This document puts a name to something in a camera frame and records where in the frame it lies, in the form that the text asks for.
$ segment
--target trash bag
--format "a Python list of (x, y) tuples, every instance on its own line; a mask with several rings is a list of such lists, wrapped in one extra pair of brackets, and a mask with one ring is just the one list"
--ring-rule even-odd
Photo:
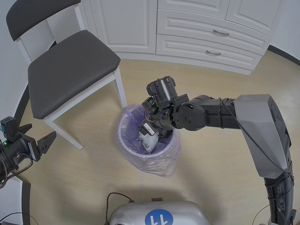
[(160, 139), (148, 154), (137, 130), (144, 120), (144, 112), (142, 105), (133, 104), (123, 108), (114, 136), (115, 145), (137, 169), (170, 178), (175, 172), (181, 150), (180, 132), (173, 129), (170, 136)]

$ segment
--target chair backrest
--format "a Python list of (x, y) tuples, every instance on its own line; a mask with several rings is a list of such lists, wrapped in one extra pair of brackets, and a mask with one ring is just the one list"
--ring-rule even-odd
[(17, 0), (6, 16), (11, 38), (17, 40), (41, 21), (80, 2), (81, 0)]

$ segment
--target blue sticker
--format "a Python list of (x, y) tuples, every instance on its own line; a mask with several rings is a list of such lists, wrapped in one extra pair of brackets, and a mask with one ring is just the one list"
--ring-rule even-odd
[(146, 225), (172, 225), (173, 216), (170, 212), (163, 209), (155, 209), (145, 217)]

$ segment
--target plastic bag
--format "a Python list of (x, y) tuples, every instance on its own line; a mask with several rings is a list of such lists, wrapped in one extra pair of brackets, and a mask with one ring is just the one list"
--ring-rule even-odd
[(152, 153), (148, 154), (137, 130), (144, 120), (144, 112), (142, 105), (133, 104), (123, 108), (115, 132), (115, 145), (137, 169), (169, 178), (175, 172), (181, 150), (180, 132), (173, 129), (172, 134), (160, 139)]

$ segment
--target white chair frame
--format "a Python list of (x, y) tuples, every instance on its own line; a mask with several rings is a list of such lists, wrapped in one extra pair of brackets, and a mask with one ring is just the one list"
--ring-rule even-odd
[[(84, 23), (83, 23), (83, 19), (82, 19), (82, 16), (81, 16), (79, 5), (75, 4), (74, 8), (75, 8), (75, 12), (76, 12), (76, 16), (77, 16), (77, 20), (78, 20), (78, 23), (79, 23), (80, 30), (81, 31), (85, 30), (85, 26), (84, 26)], [(30, 56), (29, 56), (29, 54), (28, 54), (28, 52), (27, 52), (27, 50), (24, 46), (24, 43), (23, 43), (21, 37), (19, 37), (16, 41), (18, 43), (18, 46), (20, 47), (20, 50), (21, 50), (26, 62), (28, 64), (30, 64), (32, 62), (32, 60), (31, 60), (31, 58), (30, 58)], [(57, 124), (55, 124), (54, 120), (57, 119), (60, 115), (62, 115), (66, 111), (68, 111), (70, 108), (75, 106), (77, 103), (79, 103), (80, 101), (82, 101), (83, 99), (85, 99), (86, 97), (88, 97), (89, 95), (96, 92), (97, 90), (99, 90), (100, 88), (102, 88), (103, 86), (107, 85), (108, 83), (110, 83), (112, 81), (115, 81), (115, 85), (116, 85), (116, 88), (117, 88), (117, 91), (118, 91), (118, 96), (119, 96), (122, 108), (127, 106), (120, 70), (119, 70), (119, 67), (117, 67), (117, 69), (114, 70), (112, 73), (108, 74), (104, 78), (102, 78), (99, 81), (95, 82), (93, 85), (91, 85), (90, 87), (88, 87), (84, 91), (80, 92), (79, 94), (77, 94), (76, 96), (71, 98), (69, 101), (65, 102), (57, 110), (55, 110), (54, 112), (49, 114), (47, 117), (45, 117), (43, 119), (43, 121), (49, 127), (51, 127), (53, 130), (55, 130), (58, 134), (60, 134), (62, 137), (64, 137), (66, 140), (68, 140), (70, 143), (72, 143), (74, 146), (76, 146), (79, 149), (82, 149), (83, 148), (82, 144), (80, 142), (78, 142), (75, 138), (73, 138), (64, 129), (62, 129)]]

